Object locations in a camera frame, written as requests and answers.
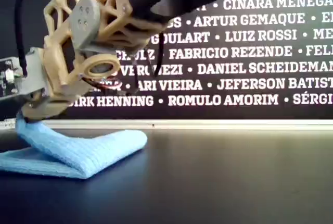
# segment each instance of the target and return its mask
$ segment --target dark tabletop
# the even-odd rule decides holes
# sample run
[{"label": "dark tabletop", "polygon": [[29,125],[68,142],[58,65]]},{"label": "dark tabletop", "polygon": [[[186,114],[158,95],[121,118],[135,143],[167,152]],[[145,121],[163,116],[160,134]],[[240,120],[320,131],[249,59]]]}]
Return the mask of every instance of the dark tabletop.
[{"label": "dark tabletop", "polygon": [[[86,181],[0,172],[0,223],[333,223],[332,132],[147,135],[142,152]],[[0,151],[22,147],[0,135]]]}]

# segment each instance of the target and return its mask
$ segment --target black wall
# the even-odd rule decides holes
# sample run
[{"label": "black wall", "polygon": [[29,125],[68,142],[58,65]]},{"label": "black wall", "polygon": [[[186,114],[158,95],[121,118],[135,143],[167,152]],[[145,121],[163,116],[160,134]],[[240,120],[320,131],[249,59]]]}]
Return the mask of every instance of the black wall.
[{"label": "black wall", "polygon": [[[16,55],[14,1],[1,0],[2,57]],[[31,46],[43,46],[46,26],[42,9],[48,1],[25,0],[27,51]],[[154,81],[144,75],[138,97],[127,99],[131,106],[126,102],[117,106],[123,98],[100,98],[103,95],[94,92],[61,118],[331,118],[333,0],[219,0],[177,18],[166,34],[171,41],[175,36],[188,37],[188,41],[166,43],[164,74],[157,81],[162,91],[155,90]],[[154,43],[150,48],[156,55]],[[126,74],[130,63],[119,57]],[[140,58],[139,64],[144,65],[145,60]],[[125,88],[133,83],[133,76],[122,81]],[[220,88],[221,82],[227,87]],[[142,102],[146,105],[135,105]],[[0,105],[3,115],[14,115],[9,107]]]}]

